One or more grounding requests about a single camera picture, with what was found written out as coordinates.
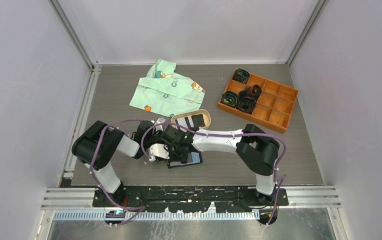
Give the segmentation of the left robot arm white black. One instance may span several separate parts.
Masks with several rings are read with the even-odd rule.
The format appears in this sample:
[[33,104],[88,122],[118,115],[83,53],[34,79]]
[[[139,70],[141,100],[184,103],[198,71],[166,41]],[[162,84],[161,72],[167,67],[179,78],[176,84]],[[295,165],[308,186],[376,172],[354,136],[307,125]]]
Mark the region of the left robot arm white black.
[[117,177],[111,164],[115,152],[139,159],[143,156],[141,139],[144,132],[155,124],[141,120],[138,128],[128,137],[125,132],[97,120],[73,144],[71,152],[88,168],[106,191],[105,200],[117,207],[124,202],[123,182]]

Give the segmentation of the white striped card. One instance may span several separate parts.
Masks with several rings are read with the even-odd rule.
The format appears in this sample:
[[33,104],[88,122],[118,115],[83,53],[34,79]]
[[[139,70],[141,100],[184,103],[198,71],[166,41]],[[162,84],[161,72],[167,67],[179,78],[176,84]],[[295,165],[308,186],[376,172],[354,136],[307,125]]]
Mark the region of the white striped card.
[[177,118],[174,120],[174,122],[178,125],[181,125],[183,127],[188,128],[188,129],[191,129],[194,127],[193,120],[189,116]]

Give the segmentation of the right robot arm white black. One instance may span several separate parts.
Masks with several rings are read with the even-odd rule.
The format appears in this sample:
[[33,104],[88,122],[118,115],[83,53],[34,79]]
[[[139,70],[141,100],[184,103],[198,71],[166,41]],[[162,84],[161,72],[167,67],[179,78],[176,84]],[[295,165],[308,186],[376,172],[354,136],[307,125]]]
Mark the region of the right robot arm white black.
[[169,157],[180,160],[190,152],[222,152],[236,154],[256,176],[256,198],[269,205],[276,198],[276,162],[280,144],[253,124],[232,131],[185,129],[169,125],[160,139],[166,144]]

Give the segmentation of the black leather card holder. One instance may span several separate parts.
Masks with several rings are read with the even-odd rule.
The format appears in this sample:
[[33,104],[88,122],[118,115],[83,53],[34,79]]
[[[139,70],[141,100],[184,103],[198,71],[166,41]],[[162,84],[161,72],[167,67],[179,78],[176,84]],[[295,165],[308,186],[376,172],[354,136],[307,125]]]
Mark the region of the black leather card holder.
[[192,165],[198,165],[202,164],[203,159],[200,152],[191,152],[187,159],[183,161],[172,161],[167,163],[167,167],[169,169],[171,168],[178,168],[178,167],[185,167],[185,166],[192,166]]

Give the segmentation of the green cartoon print cloth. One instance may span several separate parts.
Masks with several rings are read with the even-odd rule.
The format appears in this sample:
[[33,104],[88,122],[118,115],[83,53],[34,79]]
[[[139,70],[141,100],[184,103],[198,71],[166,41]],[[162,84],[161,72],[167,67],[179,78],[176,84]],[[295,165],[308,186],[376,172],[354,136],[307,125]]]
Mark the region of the green cartoon print cloth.
[[129,105],[165,117],[198,110],[206,91],[196,81],[176,73],[176,66],[157,60],[139,79]]

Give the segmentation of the black vip card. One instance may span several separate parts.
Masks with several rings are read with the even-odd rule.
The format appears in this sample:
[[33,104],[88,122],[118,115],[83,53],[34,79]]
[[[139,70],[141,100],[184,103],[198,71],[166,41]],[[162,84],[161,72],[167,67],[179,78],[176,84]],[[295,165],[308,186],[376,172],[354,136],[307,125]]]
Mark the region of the black vip card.
[[192,124],[194,128],[205,128],[207,126],[203,114],[194,114],[191,116]]

